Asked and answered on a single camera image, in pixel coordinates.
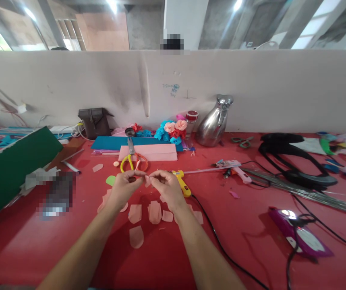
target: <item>blue paper flower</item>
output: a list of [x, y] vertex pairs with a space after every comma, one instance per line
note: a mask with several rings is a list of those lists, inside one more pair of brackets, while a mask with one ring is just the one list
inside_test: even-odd
[[143, 137], [151, 137], [151, 132], [149, 130], [143, 130]]
[[165, 132], [163, 137], [162, 137], [162, 140], [166, 141], [166, 142], [170, 142], [170, 135], [169, 135], [169, 133]]
[[162, 136], [165, 134], [165, 130], [163, 128], [158, 128], [155, 135], [154, 135], [154, 138], [155, 139], [158, 139], [158, 140], [161, 140], [162, 139]]
[[173, 143], [173, 144], [175, 144], [175, 145], [178, 145], [178, 144], [181, 144], [182, 140], [181, 140], [181, 137], [178, 137], [178, 138], [172, 137], [172, 138], [170, 139], [170, 142]]
[[164, 120], [162, 123], [161, 123], [161, 128], [165, 128], [165, 125], [166, 123], [173, 123], [174, 121], [173, 120]]

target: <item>green board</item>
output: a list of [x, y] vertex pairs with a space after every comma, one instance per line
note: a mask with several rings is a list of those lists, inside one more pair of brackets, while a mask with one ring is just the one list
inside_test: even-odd
[[20, 192], [27, 174], [50, 163], [62, 149], [43, 127], [0, 151], [0, 210]]

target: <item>silver bottle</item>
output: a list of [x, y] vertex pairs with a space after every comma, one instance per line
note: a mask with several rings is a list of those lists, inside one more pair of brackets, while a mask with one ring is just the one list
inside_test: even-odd
[[225, 131], [229, 106], [233, 104], [231, 95], [217, 95], [214, 108], [205, 116], [197, 128], [195, 139], [208, 147], [216, 146]]

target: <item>hand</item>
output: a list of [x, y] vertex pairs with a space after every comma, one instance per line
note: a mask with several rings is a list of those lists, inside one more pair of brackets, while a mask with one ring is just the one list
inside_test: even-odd
[[113, 202], [115, 206], [121, 210], [134, 191], [145, 181], [143, 177], [145, 175], [145, 172], [139, 170], [119, 173], [115, 178], [114, 186], [111, 190], [110, 202]]
[[188, 208], [180, 183], [174, 174], [165, 170], [157, 170], [150, 174], [150, 182], [164, 197], [173, 213], [178, 209]]

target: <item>brown leather bag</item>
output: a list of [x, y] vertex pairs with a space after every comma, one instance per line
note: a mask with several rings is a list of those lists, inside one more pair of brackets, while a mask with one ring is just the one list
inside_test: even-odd
[[113, 117], [105, 108], [79, 110], [78, 117], [84, 122], [88, 139], [95, 140], [98, 136], [111, 136], [107, 116]]

